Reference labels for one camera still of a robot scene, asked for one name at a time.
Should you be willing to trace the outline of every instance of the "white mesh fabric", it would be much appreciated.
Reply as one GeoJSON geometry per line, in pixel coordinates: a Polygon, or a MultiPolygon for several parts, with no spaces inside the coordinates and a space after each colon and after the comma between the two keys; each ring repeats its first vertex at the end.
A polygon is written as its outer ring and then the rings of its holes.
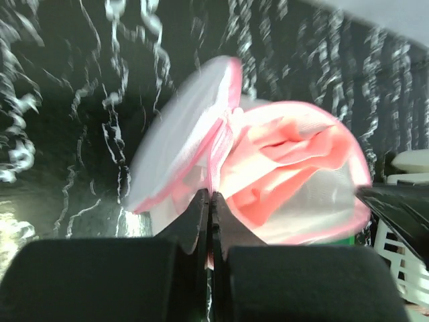
{"type": "Polygon", "coordinates": [[[186,210],[198,190],[208,188],[207,174],[207,153],[204,153],[181,182],[175,185],[172,192],[149,209],[154,235],[161,232],[186,210]]]}
{"type": "Polygon", "coordinates": [[[231,95],[236,95],[231,91],[241,86],[238,70],[230,57],[212,59],[162,109],[133,159],[126,200],[130,211],[141,211],[145,200],[156,198],[192,162],[209,131],[216,130],[217,121],[231,108],[231,95]]]}
{"type": "Polygon", "coordinates": [[[300,234],[336,227],[353,216],[353,191],[348,164],[337,171],[319,170],[253,232],[268,244],[282,244],[300,234]]]}

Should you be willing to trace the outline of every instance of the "mesh laundry bag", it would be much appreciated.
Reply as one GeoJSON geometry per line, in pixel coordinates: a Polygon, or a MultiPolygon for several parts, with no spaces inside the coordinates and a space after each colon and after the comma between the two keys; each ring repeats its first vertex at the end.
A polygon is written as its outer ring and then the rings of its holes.
{"type": "Polygon", "coordinates": [[[149,211],[157,234],[208,188],[269,244],[329,242],[364,227],[369,210],[354,190],[371,181],[353,135],[311,104],[240,92],[234,58],[190,77],[133,161],[129,210],[149,211]]]}

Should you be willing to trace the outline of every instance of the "green object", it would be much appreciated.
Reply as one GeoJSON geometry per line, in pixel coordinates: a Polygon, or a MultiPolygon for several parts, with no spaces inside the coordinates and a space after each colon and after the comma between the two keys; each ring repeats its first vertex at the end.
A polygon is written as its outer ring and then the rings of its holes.
{"type": "Polygon", "coordinates": [[[334,241],[332,243],[328,243],[328,245],[355,245],[355,236],[351,236],[347,239],[341,239],[334,241]]]}

